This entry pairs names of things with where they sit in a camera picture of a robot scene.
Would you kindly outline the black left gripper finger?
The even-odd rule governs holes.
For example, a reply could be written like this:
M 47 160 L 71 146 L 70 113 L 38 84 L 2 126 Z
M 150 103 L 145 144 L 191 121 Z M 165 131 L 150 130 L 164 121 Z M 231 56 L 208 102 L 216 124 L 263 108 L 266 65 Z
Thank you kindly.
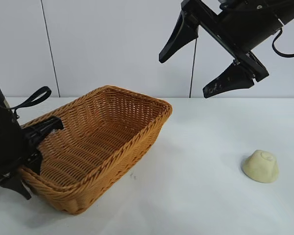
M 22 183 L 22 179 L 17 170 L 4 172 L 3 187 L 22 195 L 26 200 L 31 199 L 31 195 Z
M 41 152 L 38 149 L 36 149 L 29 157 L 27 157 L 26 167 L 31 169 L 37 175 L 40 175 L 42 161 L 43 156 Z

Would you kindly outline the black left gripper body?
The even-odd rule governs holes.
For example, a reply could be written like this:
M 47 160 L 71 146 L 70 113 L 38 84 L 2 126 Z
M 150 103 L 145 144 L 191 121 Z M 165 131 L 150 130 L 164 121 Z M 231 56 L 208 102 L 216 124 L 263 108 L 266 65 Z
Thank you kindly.
M 53 131 L 64 129 L 60 118 L 51 116 L 22 128 L 10 110 L 0 109 L 0 184 L 4 172 L 18 170 Z

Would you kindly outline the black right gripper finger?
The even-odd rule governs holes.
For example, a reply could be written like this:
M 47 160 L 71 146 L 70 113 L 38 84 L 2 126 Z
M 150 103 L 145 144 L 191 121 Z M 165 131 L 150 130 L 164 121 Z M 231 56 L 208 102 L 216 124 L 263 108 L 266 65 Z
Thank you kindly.
M 169 60 L 178 50 L 198 38 L 198 20 L 190 13 L 180 11 L 173 32 L 159 53 L 159 62 Z
M 221 93 L 249 89 L 254 85 L 254 73 L 242 63 L 235 61 L 203 89 L 203 96 L 209 98 Z

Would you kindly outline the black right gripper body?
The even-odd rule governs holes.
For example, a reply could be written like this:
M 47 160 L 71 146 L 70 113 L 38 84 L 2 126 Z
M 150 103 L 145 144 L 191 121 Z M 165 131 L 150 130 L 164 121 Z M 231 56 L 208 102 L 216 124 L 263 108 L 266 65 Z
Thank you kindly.
M 237 0 L 216 14 L 201 0 L 184 0 L 181 8 L 192 24 L 208 32 L 259 82 L 269 73 L 251 51 L 283 26 L 274 13 L 259 5 L 265 7 L 266 2 Z

